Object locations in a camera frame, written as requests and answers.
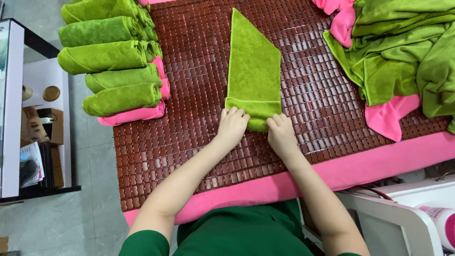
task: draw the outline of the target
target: red wire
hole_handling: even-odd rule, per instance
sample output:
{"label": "red wire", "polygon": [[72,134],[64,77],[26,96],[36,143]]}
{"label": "red wire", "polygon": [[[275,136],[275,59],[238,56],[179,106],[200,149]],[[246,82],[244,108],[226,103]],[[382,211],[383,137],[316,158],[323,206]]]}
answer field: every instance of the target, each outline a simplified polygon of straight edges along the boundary
{"label": "red wire", "polygon": [[385,194],[385,193],[383,193],[383,192],[381,192],[381,191],[378,191],[378,190],[375,190],[375,189],[371,189],[371,188],[369,188],[369,187],[361,186],[361,185],[357,185],[357,186],[354,186],[354,187],[361,188],[361,189],[366,189],[366,190],[375,192],[376,194],[378,194],[378,195],[384,197],[384,199],[393,201],[393,199],[392,199],[390,196],[388,196],[387,194]]}

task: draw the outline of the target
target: pile of green towels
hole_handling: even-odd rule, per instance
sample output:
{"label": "pile of green towels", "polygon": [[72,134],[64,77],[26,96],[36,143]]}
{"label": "pile of green towels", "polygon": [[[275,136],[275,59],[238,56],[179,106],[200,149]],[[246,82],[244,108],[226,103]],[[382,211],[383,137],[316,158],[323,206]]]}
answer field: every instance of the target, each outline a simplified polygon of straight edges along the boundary
{"label": "pile of green towels", "polygon": [[455,117],[455,1],[357,0],[354,8],[352,46],[329,31],[324,39],[367,104],[419,94],[426,117]]}
{"label": "pile of green towels", "polygon": [[61,9],[66,26],[58,31],[64,48],[57,60],[71,75],[88,73],[86,84],[95,95],[84,100],[85,112],[105,117],[156,106],[162,82],[150,62],[162,58],[162,51],[150,6],[133,0],[72,2]]}

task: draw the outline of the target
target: person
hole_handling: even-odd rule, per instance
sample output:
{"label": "person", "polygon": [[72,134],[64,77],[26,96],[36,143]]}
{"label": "person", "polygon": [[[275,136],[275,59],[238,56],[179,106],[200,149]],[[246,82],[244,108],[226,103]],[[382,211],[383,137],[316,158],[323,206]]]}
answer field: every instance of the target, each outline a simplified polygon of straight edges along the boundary
{"label": "person", "polygon": [[[204,176],[242,139],[250,119],[243,109],[223,109],[215,138],[148,196],[119,256],[167,256],[177,213]],[[369,256],[351,216],[297,146],[285,114],[268,118],[268,142],[288,168],[320,232],[327,256]],[[259,206],[214,209],[180,225],[174,256],[310,256],[296,199]]]}

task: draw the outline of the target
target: woven mat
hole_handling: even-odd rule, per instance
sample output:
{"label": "woven mat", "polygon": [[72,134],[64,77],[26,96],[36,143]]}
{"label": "woven mat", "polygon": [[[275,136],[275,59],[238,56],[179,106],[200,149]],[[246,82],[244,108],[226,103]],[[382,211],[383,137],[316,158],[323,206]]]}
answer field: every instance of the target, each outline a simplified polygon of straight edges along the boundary
{"label": "woven mat", "polygon": [[[113,128],[123,211],[139,209],[157,184],[215,136],[227,94],[233,7],[282,53],[283,112],[310,163],[392,143],[367,128],[365,102],[322,38],[333,16],[311,0],[176,0],[151,7],[172,95],[163,118]],[[403,139],[443,131],[448,122],[413,111],[400,121]],[[283,171],[266,134],[247,131],[195,193]]]}

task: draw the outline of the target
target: green sleeve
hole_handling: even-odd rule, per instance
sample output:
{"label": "green sleeve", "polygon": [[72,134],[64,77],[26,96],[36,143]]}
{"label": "green sleeve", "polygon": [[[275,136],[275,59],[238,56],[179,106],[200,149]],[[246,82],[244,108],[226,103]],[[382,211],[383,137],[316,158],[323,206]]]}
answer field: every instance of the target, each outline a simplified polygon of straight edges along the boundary
{"label": "green sleeve", "polygon": [[361,256],[361,255],[359,255],[357,253],[352,253],[352,252],[344,252],[338,256]]}
{"label": "green sleeve", "polygon": [[168,256],[169,243],[159,232],[154,230],[138,231],[127,237],[119,256]]}

